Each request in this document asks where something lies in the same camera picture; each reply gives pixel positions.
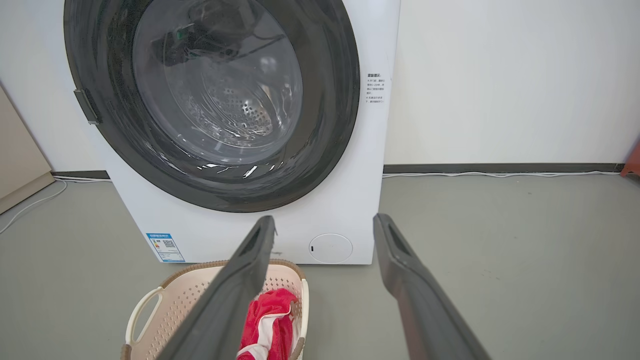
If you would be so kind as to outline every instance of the red and white cloth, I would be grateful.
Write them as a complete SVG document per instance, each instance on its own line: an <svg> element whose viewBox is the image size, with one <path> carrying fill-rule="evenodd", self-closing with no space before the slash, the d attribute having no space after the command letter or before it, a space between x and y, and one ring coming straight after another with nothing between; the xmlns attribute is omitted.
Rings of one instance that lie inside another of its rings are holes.
<svg viewBox="0 0 640 360"><path fill-rule="evenodd" d="M267 291L249 305L238 360L288 360L298 340L293 326L291 302L298 301L287 289Z"/></svg>

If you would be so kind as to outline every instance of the power cord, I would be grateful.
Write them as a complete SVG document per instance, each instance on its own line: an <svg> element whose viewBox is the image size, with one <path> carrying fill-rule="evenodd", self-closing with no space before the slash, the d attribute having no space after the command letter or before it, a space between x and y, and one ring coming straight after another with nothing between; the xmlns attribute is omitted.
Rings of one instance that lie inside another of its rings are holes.
<svg viewBox="0 0 640 360"><path fill-rule="evenodd" d="M510 173L510 174L489 174L487 172L476 172L476 171L469 171L469 172L460 172L457 174L448 174L445 172L427 172L427 173L400 173L400 174L383 174L382 178L383 179L390 179L391 177L421 177L421 176L447 176L447 177L454 177L454 176L467 176L467 175L477 175L477 176L490 176L490 177L511 177L511 176L539 176L539 177L558 177L558 176L575 176L575 175L619 175L619 172L604 172L604 171L590 171L590 172L518 172L518 173ZM18 211L17 214L15 214L13 216L13 218L11 220L9 220L9 223L5 225L4 228L2 228L2 230L0 230L0 234L2 234L3 232L5 232L18 218L18 216L20 216L21 213L25 212L25 210L31 208L32 206L39 204L45 200L49 200L49 199L53 199L54 197L60 195L63 191L65 191L67 189L67 181L71 182L71 183L81 183L81 184L86 184L86 183L111 183L112 181L110 179L93 179L93 178L89 178L89 177L72 177L72 176L54 176L53 178L55 178L56 181L60 181L62 183L65 184L65 186L62 188L62 190L58 191L57 193L48 196L44 199L38 200L30 205L27 205L25 208L23 208L22 210Z"/></svg>
<svg viewBox="0 0 640 360"><path fill-rule="evenodd" d="M398 174L383 174L383 179L389 179L391 177L420 177L420 176L466 176L466 175L480 175L480 176L490 176L490 177L511 177L511 176L539 176L539 177L558 177L558 176L574 176L574 175L620 175L619 172L606 172L606 171L589 171L589 172L515 172L509 174L489 174L487 172L477 172L477 171L469 171L469 172L460 172L455 174L449 174L445 172L426 172L426 173L413 173L413 172L403 172Z"/></svg>
<svg viewBox="0 0 640 360"><path fill-rule="evenodd" d="M9 220L9 222L2 228L2 230L0 230L0 234L2 234L3 232L5 232L11 225L13 225L13 223L16 221L16 219L18 219L18 217L20 216L20 214L22 214L23 212L25 212L27 209L32 208L33 206L45 201L45 200L49 200L49 199L53 199L54 197L60 195L63 191L65 191L68 187L68 183L81 183L81 184L86 184L86 183L104 183L104 182L111 182L110 179L92 179L89 177L72 177L72 176L54 176L53 177L56 182L61 182L64 183L65 186L62 188L62 190L58 191L57 193L48 196L44 199L40 199L38 201L35 201L29 205L27 205L26 207L24 207L22 210L18 211L11 220Z"/></svg>
<svg viewBox="0 0 640 360"><path fill-rule="evenodd" d="M49 200L49 199L53 199L54 197L60 195L63 191L65 191L67 189L67 182L66 181L62 181L62 180L56 180L56 181L61 181L62 183L65 184L65 186L62 188L62 190L58 191L57 193L51 195L51 196L47 196L44 199L40 199L36 202L31 203L30 205L27 205L26 207L24 207L22 210L18 211L18 213L16 213L13 218L11 220L9 220L9 222L2 228L2 230L0 230L0 234L2 234L5 230L7 230L14 222L15 220L18 218L18 216L20 216L20 214L22 214L23 212L25 212L27 209L31 208L32 206L39 204L45 200Z"/></svg>
<svg viewBox="0 0 640 360"><path fill-rule="evenodd" d="M92 177L74 177L74 176L54 175L53 178L56 179L56 180L60 180L60 181L69 181L71 183L81 183L81 184L85 184L85 183L112 183L111 179L95 179L95 178L92 178Z"/></svg>

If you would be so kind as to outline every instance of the front-load washing machine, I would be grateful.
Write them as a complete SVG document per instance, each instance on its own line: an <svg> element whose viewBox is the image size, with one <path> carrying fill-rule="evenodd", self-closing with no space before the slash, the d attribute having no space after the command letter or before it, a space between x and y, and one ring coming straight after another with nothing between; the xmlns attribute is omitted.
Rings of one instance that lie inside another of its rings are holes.
<svg viewBox="0 0 640 360"><path fill-rule="evenodd" d="M69 96L158 260L227 259L269 214L274 258L371 263L399 7L65 1Z"/></svg>

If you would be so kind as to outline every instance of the door glass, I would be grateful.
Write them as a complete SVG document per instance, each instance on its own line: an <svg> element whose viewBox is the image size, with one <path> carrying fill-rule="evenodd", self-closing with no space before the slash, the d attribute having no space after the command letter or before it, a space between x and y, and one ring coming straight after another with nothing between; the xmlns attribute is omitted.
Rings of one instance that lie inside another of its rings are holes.
<svg viewBox="0 0 640 360"><path fill-rule="evenodd" d="M298 59L254 0L152 1L136 30L133 63L158 126L205 160L264 160L285 145L300 117Z"/></svg>

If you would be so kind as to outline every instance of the laundry basket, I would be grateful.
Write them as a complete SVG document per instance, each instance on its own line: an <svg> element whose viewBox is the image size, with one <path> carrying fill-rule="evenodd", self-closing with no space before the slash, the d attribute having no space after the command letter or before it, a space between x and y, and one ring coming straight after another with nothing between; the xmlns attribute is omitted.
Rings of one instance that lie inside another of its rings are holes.
<svg viewBox="0 0 640 360"><path fill-rule="evenodd" d="M146 294L129 318L121 360L154 360L200 298L200 294L204 293L209 283L226 264L226 261L215 261L191 265L169 276L157 289ZM291 291L298 298L291 308L291 313L294 317L293 326L300 336L294 341L295 346L289 359L302 359L309 318L309 289L305 274L294 263L271 260L261 293L279 288ZM159 300L140 335L134 339L138 317L156 295L159 296Z"/></svg>

